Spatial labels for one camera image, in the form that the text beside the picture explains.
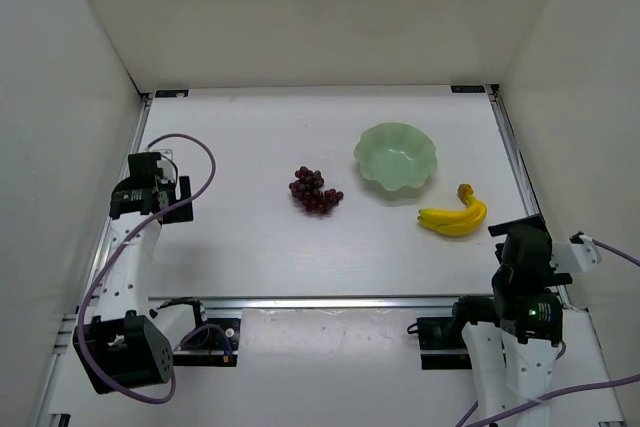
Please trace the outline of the yellow fake banana bunch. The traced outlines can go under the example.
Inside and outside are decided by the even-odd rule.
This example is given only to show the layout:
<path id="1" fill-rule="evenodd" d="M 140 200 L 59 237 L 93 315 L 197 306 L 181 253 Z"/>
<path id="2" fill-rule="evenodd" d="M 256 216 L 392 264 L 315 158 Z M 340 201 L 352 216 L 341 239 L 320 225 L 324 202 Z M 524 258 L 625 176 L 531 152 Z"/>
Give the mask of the yellow fake banana bunch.
<path id="1" fill-rule="evenodd" d="M 464 237 L 476 231 L 487 216 L 486 204 L 475 197 L 469 184 L 460 184 L 457 195 L 465 206 L 464 210 L 421 209 L 417 217 L 419 224 L 447 237 Z"/>

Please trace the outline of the dark red fake grapes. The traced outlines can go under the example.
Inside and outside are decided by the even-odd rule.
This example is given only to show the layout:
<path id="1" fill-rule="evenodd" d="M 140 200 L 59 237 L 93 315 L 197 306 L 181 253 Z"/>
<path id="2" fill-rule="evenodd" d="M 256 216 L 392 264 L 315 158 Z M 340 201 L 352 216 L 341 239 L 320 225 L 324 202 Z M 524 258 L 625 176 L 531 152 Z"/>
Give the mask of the dark red fake grapes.
<path id="1" fill-rule="evenodd" d="M 344 200 L 344 193 L 327 188 L 322 172 L 306 166 L 294 172 L 294 180 L 288 185 L 291 197 L 308 213 L 328 215 Z"/>

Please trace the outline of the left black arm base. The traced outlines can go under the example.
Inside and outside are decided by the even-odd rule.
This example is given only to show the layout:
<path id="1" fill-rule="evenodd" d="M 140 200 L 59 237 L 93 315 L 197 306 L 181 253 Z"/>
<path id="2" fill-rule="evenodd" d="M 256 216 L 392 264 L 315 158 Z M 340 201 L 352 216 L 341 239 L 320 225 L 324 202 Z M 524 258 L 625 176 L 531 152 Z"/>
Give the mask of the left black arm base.
<path id="1" fill-rule="evenodd" d="M 149 315 L 169 340 L 175 366 L 237 366 L 241 339 L 239 312 L 215 310 L 199 298 L 182 297 L 153 306 Z"/>

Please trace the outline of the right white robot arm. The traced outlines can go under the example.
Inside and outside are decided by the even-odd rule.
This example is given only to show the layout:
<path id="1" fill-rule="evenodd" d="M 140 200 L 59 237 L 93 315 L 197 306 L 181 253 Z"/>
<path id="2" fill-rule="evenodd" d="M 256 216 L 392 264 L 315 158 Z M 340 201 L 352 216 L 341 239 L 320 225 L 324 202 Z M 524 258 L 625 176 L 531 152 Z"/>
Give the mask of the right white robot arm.
<path id="1" fill-rule="evenodd" d="M 552 239 L 540 215 L 490 227 L 499 267 L 491 297 L 463 296 L 452 331 L 472 366 L 483 426 L 548 426 L 553 366 L 565 347 L 563 306 L 553 288 L 571 277 L 552 266 Z"/>

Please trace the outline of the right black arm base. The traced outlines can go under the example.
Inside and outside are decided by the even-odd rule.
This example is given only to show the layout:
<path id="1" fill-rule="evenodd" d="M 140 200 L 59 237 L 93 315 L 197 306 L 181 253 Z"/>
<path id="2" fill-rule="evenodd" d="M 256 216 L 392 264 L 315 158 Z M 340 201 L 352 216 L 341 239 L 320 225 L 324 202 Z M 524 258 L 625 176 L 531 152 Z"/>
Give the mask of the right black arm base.
<path id="1" fill-rule="evenodd" d="M 470 370 L 471 360 L 451 317 L 419 317 L 406 328 L 418 339 L 423 371 Z"/>

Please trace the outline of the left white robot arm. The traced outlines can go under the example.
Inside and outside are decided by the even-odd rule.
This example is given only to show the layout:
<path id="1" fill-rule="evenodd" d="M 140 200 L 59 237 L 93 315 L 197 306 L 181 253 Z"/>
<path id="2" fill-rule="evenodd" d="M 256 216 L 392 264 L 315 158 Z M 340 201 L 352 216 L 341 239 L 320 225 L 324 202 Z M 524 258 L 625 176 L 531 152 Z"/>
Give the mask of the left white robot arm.
<path id="1" fill-rule="evenodd" d="M 174 351 L 203 324 L 199 300 L 184 297 L 154 305 L 144 281 L 163 225 L 194 218 L 191 205 L 158 220 L 152 216 L 178 203 L 177 188 L 189 191 L 190 180 L 158 151 L 129 155 L 128 172 L 111 194 L 109 254 L 115 261 L 74 330 L 85 336 L 73 346 L 99 394 L 113 392 L 109 380 L 127 389 L 170 381 Z"/>

